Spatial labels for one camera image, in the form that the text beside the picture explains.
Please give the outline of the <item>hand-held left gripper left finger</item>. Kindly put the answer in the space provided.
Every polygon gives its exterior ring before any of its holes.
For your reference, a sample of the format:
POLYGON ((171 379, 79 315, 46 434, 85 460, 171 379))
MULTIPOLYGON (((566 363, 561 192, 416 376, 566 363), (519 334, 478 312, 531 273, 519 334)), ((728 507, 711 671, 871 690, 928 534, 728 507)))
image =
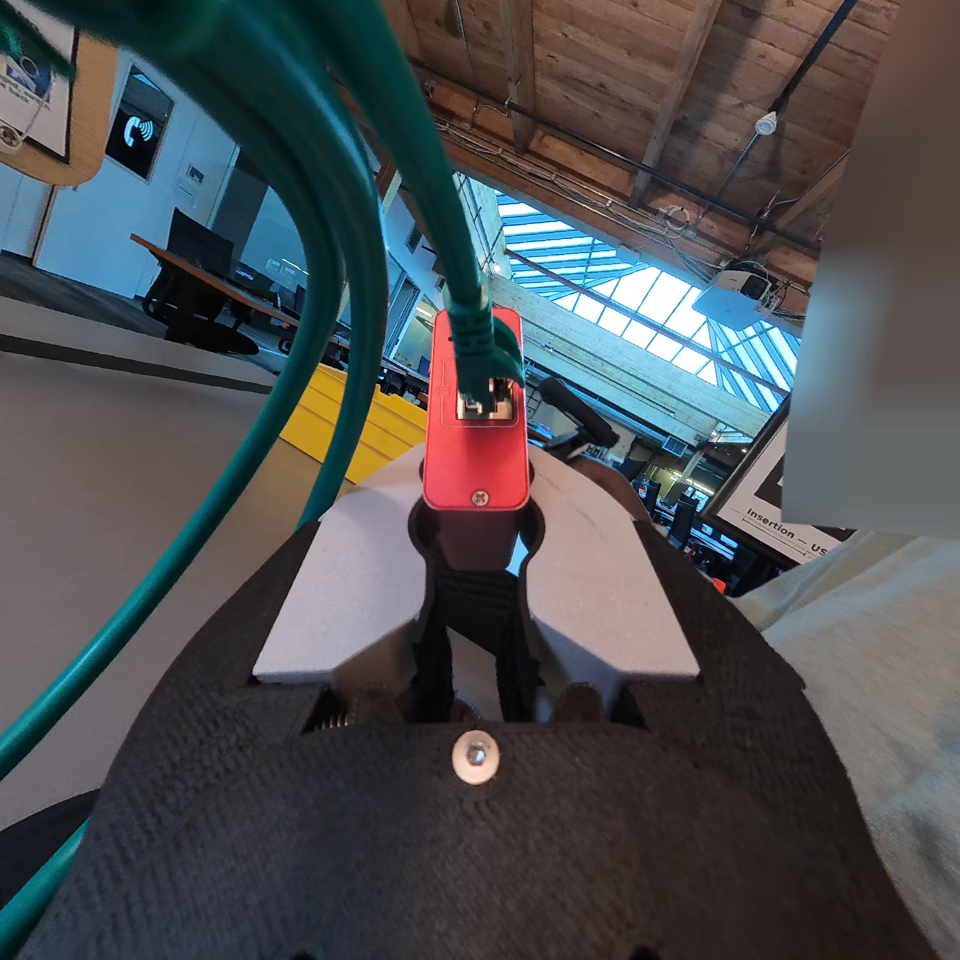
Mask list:
POLYGON ((325 512, 252 668, 258 682, 319 684, 347 706, 377 689, 405 720, 424 717, 415 678, 434 589, 411 518, 425 453, 416 444, 325 512))

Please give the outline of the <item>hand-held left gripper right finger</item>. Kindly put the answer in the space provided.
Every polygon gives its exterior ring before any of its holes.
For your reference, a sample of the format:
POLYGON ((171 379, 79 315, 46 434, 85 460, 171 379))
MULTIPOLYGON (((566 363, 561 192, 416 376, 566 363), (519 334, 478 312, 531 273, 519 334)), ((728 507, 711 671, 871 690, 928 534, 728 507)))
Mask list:
POLYGON ((611 708, 631 682, 694 683, 701 669, 636 522, 603 486, 530 452, 525 506, 498 560, 518 577, 519 637, 504 719, 543 721, 588 684, 611 708))

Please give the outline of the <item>red ethernet splitter box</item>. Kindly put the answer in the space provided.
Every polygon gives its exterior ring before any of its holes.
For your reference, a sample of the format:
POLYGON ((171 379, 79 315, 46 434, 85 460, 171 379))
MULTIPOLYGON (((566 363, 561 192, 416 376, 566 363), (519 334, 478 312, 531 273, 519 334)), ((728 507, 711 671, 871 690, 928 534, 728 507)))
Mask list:
POLYGON ((438 313, 429 367, 423 499, 454 570, 507 570, 530 494, 522 381, 488 381, 491 407, 459 389, 450 314, 438 313))

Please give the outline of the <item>yellow plastic bin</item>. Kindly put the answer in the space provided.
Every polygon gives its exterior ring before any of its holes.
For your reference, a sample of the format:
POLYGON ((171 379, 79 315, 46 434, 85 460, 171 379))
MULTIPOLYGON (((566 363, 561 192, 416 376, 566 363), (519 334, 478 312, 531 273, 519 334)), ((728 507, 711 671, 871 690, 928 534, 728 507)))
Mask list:
MULTIPOLYGON (((319 365, 280 438, 314 461, 324 462, 341 412, 346 383, 345 372, 319 365)), ((426 426, 425 409, 375 388, 345 479, 358 484, 420 445, 426 440, 426 426)))

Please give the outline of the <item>long background desk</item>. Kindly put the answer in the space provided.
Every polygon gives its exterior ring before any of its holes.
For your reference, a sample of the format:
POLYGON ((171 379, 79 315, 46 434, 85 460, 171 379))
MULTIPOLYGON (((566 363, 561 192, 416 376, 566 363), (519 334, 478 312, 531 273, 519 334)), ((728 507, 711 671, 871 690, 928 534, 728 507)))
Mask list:
POLYGON ((199 313, 194 307, 197 301, 228 307, 234 318, 233 331, 240 333, 243 325, 250 326, 255 315, 263 315, 275 322, 280 331, 277 349, 283 355, 290 355, 296 331, 300 324, 298 316, 285 313, 278 295, 273 299, 264 298, 241 286, 230 282, 212 272, 198 267, 185 258, 132 233, 129 239, 144 248, 157 261, 160 273, 152 283, 150 291, 144 297, 142 306, 154 319, 167 323, 166 316, 173 310, 190 316, 197 321, 214 323, 215 317, 199 313))

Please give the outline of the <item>person's right hand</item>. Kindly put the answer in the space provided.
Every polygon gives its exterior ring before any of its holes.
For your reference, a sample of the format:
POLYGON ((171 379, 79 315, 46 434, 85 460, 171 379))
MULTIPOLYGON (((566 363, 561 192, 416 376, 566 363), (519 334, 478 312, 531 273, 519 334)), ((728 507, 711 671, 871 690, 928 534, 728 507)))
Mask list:
POLYGON ((606 462, 601 462, 584 454, 571 458, 568 465, 612 497, 626 510, 634 522, 652 522, 649 512, 643 505, 642 498, 618 470, 606 462))

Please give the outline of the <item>black framed marker sign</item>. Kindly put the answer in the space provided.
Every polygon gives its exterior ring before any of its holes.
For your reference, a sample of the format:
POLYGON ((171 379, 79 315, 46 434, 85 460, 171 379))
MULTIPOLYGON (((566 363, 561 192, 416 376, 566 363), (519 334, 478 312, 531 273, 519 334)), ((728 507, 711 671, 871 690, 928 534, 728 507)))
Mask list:
POLYGON ((786 432, 791 396, 751 441, 741 462, 702 511, 707 525, 738 546, 790 570, 829 553, 855 530, 788 523, 783 516, 786 432))

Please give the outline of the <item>white ceiling projector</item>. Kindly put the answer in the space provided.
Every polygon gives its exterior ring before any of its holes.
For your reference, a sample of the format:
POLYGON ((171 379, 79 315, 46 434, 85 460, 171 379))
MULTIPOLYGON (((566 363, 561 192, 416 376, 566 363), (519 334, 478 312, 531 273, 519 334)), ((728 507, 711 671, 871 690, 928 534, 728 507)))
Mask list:
POLYGON ((781 301, 783 284, 752 259, 735 259, 693 300, 691 309, 734 331, 766 321, 781 301))

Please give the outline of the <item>black office chair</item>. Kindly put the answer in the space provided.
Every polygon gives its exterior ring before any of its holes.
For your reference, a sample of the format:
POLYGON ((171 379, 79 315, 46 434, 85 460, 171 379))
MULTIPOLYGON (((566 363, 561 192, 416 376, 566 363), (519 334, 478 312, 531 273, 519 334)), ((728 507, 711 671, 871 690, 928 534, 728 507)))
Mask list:
MULTIPOLYGON (((224 280, 234 245, 179 209, 172 214, 166 251, 210 276, 224 280)), ((215 354, 256 356, 258 345, 218 322, 231 299, 188 270, 158 259, 160 272, 143 298, 144 312, 166 327, 167 341, 215 354)))

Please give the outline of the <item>phone icon door window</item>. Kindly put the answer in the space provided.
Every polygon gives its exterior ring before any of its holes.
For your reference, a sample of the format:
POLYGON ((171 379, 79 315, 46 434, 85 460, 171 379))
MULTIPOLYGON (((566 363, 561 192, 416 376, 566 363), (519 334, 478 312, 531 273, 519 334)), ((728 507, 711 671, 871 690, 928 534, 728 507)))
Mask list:
POLYGON ((105 156, 148 182, 174 105, 174 99, 140 66, 130 66, 106 140, 105 156))

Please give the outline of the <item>printed instruction sheet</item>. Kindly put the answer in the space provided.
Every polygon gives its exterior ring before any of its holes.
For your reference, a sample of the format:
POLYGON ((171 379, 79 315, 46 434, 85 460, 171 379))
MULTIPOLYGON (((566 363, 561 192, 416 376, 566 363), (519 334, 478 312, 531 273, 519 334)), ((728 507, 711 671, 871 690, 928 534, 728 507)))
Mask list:
POLYGON ((32 3, 2 2, 2 154, 32 146, 69 162, 73 81, 47 51, 75 67, 78 46, 76 27, 32 3))

